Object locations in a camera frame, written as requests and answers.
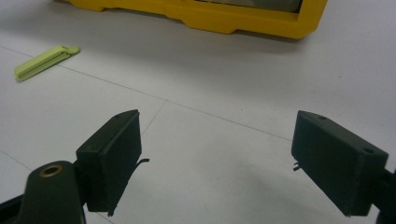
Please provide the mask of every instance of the white tiled floor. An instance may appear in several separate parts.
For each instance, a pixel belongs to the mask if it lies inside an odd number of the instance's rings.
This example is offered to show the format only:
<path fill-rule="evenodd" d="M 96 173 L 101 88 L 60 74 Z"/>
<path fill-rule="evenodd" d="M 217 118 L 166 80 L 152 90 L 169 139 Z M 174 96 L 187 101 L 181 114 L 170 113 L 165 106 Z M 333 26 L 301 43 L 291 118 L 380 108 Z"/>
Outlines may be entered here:
<path fill-rule="evenodd" d="M 329 0 L 318 30 L 291 41 L 3 0 L 0 201 L 23 192 L 30 170 L 73 161 L 111 116 L 136 108 L 151 162 L 134 174 L 113 223 L 374 223 L 375 208 L 343 217 L 294 173 L 290 140 L 298 110 L 319 113 L 389 152 L 395 169 L 395 10 L 393 0 Z M 60 44 L 81 53 L 15 82 L 15 66 Z M 102 216 L 87 220 L 109 223 Z"/>

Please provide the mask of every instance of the yellow plastic case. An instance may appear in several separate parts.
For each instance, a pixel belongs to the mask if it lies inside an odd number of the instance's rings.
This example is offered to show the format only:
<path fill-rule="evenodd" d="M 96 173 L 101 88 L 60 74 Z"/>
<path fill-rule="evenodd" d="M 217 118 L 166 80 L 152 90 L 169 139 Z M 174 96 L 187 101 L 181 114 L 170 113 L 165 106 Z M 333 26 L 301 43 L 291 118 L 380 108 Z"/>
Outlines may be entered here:
<path fill-rule="evenodd" d="M 181 20 L 190 28 L 231 34 L 244 30 L 300 39 L 314 32 L 327 0 L 303 0 L 299 12 L 238 7 L 196 0 L 69 0 L 94 11 L 126 8 Z"/>

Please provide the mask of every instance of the lime green plastic clip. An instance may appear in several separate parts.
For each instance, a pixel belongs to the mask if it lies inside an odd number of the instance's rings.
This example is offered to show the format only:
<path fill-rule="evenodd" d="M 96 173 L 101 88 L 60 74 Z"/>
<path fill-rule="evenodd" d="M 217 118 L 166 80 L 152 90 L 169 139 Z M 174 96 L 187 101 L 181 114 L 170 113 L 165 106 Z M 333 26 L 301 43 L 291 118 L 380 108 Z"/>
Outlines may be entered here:
<path fill-rule="evenodd" d="M 56 46 L 15 68 L 15 78 L 24 81 L 70 56 L 79 53 L 78 47 Z"/>

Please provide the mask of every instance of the white floor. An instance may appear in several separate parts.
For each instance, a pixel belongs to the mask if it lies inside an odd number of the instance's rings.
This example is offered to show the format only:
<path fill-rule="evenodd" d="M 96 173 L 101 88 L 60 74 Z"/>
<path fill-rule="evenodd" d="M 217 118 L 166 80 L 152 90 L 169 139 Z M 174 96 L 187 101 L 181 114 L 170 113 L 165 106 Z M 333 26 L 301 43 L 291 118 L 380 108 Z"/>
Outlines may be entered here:
<path fill-rule="evenodd" d="M 344 217 L 292 171 L 298 110 L 389 153 L 396 167 L 396 2 L 329 0 L 300 41 L 192 30 L 163 16 L 51 0 L 0 2 L 0 202 L 110 117 L 141 113 L 143 164 L 115 216 L 88 223 L 374 223 Z M 56 45 L 81 53 L 18 83 Z"/>

